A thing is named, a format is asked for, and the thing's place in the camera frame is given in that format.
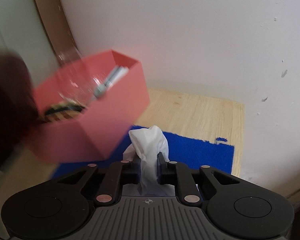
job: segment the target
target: black circular pad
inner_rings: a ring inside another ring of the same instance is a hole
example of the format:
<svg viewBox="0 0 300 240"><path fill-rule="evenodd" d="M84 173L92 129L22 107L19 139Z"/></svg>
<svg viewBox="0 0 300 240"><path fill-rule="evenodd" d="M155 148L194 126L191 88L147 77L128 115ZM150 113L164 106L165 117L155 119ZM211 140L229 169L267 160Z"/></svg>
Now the black circular pad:
<svg viewBox="0 0 300 240"><path fill-rule="evenodd" d="M46 182L18 192L1 209L10 235L21 239L59 239L80 228L90 206L75 185Z"/></svg>
<svg viewBox="0 0 300 240"><path fill-rule="evenodd" d="M243 197L234 203L235 210L248 218L261 218L271 212L268 201L258 197Z"/></svg>
<svg viewBox="0 0 300 240"><path fill-rule="evenodd" d="M25 205L28 215L35 218L46 218L57 214L62 207L60 200L54 197L36 197L29 200Z"/></svg>
<svg viewBox="0 0 300 240"><path fill-rule="evenodd" d="M294 210L283 196L240 182L220 186L209 200L206 214L216 227L231 236L272 239L287 233Z"/></svg>

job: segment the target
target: white tissue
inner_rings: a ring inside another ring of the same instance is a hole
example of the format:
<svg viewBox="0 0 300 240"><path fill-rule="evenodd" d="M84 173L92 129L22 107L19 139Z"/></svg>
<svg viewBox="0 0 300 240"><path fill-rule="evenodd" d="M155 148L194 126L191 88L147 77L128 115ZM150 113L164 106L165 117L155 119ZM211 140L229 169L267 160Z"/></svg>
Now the white tissue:
<svg viewBox="0 0 300 240"><path fill-rule="evenodd" d="M151 126L130 130L132 144L123 153L123 159L132 161L135 154L141 159L140 184L123 186L122 195L129 196L175 196L174 186L160 185L157 181L157 155L162 152L166 162L169 161L168 142L161 129Z"/></svg>

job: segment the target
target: ridged surface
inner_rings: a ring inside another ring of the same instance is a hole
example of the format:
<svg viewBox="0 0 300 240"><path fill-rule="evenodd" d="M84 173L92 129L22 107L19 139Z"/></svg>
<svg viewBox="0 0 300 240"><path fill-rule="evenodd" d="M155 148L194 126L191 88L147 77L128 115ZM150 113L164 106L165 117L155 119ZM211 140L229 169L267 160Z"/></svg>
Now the ridged surface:
<svg viewBox="0 0 300 240"><path fill-rule="evenodd" d="M176 197L150 200L153 202L146 197L122 197L116 205L97 208L82 229L64 240L237 239L215 228L201 209L184 206Z"/></svg>

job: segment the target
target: crosshair marking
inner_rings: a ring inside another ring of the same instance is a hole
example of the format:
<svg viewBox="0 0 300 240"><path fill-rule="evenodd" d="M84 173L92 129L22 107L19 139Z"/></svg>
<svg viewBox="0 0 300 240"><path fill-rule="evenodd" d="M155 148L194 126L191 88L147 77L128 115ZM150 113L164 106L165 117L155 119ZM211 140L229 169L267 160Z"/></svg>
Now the crosshair marking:
<svg viewBox="0 0 300 240"><path fill-rule="evenodd" d="M154 201L152 199L146 199L145 201L143 201L145 203L147 203L148 205L152 204Z"/></svg>

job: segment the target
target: open cardboard box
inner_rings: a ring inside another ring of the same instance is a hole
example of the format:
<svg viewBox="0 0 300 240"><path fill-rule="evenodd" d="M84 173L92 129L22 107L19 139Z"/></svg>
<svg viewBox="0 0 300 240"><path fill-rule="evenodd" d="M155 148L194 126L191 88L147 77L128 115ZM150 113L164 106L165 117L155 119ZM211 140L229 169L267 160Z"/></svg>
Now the open cardboard box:
<svg viewBox="0 0 300 240"><path fill-rule="evenodd" d="M101 82L116 65L126 66L129 71L76 119L45 123L31 132L25 144L46 162L107 159L149 104L139 61L113 50L82 60L91 76L97 76ZM58 93L55 74L35 89L34 99L40 113L63 100Z"/></svg>

